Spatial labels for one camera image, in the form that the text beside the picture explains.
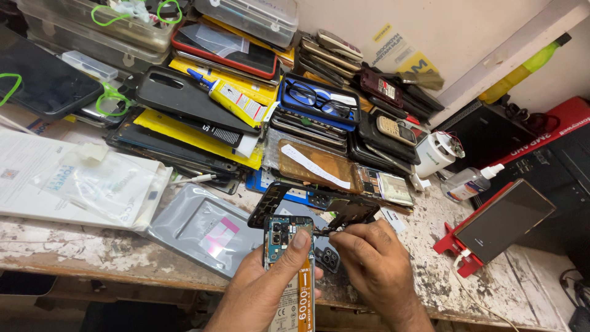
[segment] green rubber band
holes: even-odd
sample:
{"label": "green rubber band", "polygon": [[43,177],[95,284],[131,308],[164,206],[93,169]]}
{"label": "green rubber band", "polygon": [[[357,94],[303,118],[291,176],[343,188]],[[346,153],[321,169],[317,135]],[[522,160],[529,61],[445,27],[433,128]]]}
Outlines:
{"label": "green rubber band", "polygon": [[96,23],[96,24],[100,25],[101,27],[106,27],[107,25],[110,25],[111,23],[113,23],[113,22],[115,22],[115,21],[117,21],[117,20],[119,20],[119,19],[126,18],[126,17],[131,17],[131,15],[129,15],[129,14],[123,14],[123,15],[121,15],[121,16],[119,16],[119,17],[116,17],[116,18],[113,18],[113,19],[111,19],[109,22],[106,22],[106,23],[100,23],[100,22],[98,22],[98,21],[97,21],[97,20],[94,18],[94,12],[96,12],[96,10],[97,10],[97,9],[99,9],[99,8],[101,8],[101,7],[110,8],[109,6],[105,6],[105,5],[98,5],[98,6],[94,7],[94,9],[92,9],[92,11],[90,12],[90,16],[92,17],[92,20],[94,21],[94,23]]}
{"label": "green rubber band", "polygon": [[[162,9],[162,6],[164,6],[165,4],[167,4],[168,2],[174,2],[176,3],[176,7],[178,8],[178,13],[181,15],[176,21],[168,21],[166,19],[163,19],[160,17],[160,9]],[[178,22],[180,22],[182,20],[182,10],[181,10],[181,5],[178,3],[178,1],[176,0],[166,0],[164,2],[161,2],[160,5],[158,6],[158,11],[156,11],[156,14],[158,15],[158,19],[164,23],[168,23],[168,24],[176,24]]]}
{"label": "green rubber band", "polygon": [[[120,116],[127,113],[129,110],[129,106],[131,106],[131,101],[127,99],[125,96],[121,95],[117,89],[115,89],[112,85],[108,84],[107,82],[103,82],[104,93],[100,95],[100,97],[96,100],[96,111],[104,116]],[[112,98],[119,98],[125,102],[125,110],[120,113],[107,113],[100,108],[100,102],[105,97],[112,97]]]}
{"label": "green rubber band", "polygon": [[4,105],[4,103],[8,100],[8,98],[10,98],[10,96],[12,96],[14,91],[16,91],[18,89],[18,87],[21,85],[21,82],[22,82],[22,76],[20,76],[19,74],[10,74],[10,73],[0,74],[0,79],[3,77],[16,77],[17,82],[14,83],[14,86],[12,87],[12,89],[10,89],[10,91],[4,96],[4,99],[2,99],[0,101],[0,106]]}

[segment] tube of glue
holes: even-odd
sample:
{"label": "tube of glue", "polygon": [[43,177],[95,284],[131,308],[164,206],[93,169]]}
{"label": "tube of glue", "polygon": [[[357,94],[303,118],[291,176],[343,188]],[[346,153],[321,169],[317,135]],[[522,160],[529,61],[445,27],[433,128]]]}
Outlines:
{"label": "tube of glue", "polygon": [[209,89],[209,97],[235,114],[252,128],[259,127],[267,107],[244,96],[240,91],[222,80],[210,82],[203,75],[188,68],[186,72]]}

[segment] black eyeglasses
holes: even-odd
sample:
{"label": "black eyeglasses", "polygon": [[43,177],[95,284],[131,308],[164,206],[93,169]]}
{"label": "black eyeglasses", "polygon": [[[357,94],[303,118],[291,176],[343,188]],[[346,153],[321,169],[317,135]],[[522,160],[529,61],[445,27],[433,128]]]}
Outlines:
{"label": "black eyeglasses", "polygon": [[350,111],[356,109],[356,107],[339,102],[338,100],[318,95],[310,86],[299,81],[286,80],[286,83],[286,90],[289,92],[289,95],[304,105],[313,106],[326,113],[336,112],[342,118],[348,118]]}

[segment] blue nozzle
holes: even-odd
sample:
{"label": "blue nozzle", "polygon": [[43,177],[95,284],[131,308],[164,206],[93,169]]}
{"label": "blue nozzle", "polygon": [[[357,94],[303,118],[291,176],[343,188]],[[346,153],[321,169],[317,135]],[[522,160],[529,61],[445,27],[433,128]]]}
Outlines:
{"label": "blue nozzle", "polygon": [[188,68],[188,69],[186,70],[186,72],[187,72],[189,75],[191,75],[191,76],[192,76],[192,77],[193,77],[195,80],[197,80],[197,81],[199,81],[199,82],[203,83],[204,85],[206,85],[206,86],[207,86],[207,88],[208,88],[209,90],[211,90],[211,89],[213,88],[213,84],[214,84],[214,82],[209,82],[208,80],[205,80],[205,79],[203,78],[203,75],[201,75],[201,74],[197,73],[195,70],[192,70],[192,69]]}

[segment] wooden table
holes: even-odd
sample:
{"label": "wooden table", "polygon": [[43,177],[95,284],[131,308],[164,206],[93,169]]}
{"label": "wooden table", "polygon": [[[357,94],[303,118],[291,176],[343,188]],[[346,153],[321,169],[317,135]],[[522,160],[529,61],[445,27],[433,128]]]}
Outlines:
{"label": "wooden table", "polygon": [[[62,139],[79,141],[77,127],[70,128]],[[403,216],[407,228],[399,235],[411,254],[416,292],[431,318],[506,326],[477,308],[464,293],[451,271],[454,258],[432,249],[445,235],[444,222],[456,226],[473,208],[447,200],[438,180],[430,177],[430,181],[432,186],[425,192],[412,194],[415,212]],[[212,191],[247,212],[260,199],[259,193],[242,186],[233,196]],[[161,205],[172,196],[166,193]],[[464,284],[481,302],[518,327],[567,331],[564,322],[573,310],[561,304],[567,302],[557,277],[572,267],[567,257],[512,246]],[[0,216],[0,269],[207,291],[223,291],[228,284],[133,232],[6,216]],[[317,304],[367,309],[343,267],[337,274],[326,272],[316,285],[324,293]]]}

